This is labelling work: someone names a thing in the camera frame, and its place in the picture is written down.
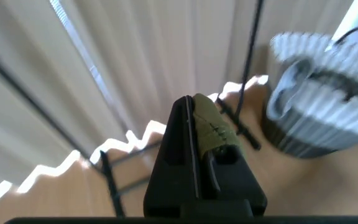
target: brown floor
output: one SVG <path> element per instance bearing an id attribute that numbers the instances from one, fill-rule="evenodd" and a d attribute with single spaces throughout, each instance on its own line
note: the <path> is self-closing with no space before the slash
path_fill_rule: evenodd
<path id="1" fill-rule="evenodd" d="M 259 128 L 264 95 L 261 86 L 247 90 L 241 116 L 262 143 L 260 151 L 253 151 L 242 140 L 247 162 L 268 198 L 266 215 L 358 215 L 358 146 L 312 160 L 278 152 Z M 237 96 L 226 101 L 234 107 Z M 111 159 L 124 154 L 109 151 Z M 115 167 L 118 186 L 148 176 L 156 155 L 157 149 Z M 122 196 L 128 216 L 142 216 L 146 187 Z M 60 177 L 41 177 L 26 194 L 9 192 L 0 199 L 0 223 L 20 216 L 114 216 L 114 210 L 101 175 L 76 163 Z"/>

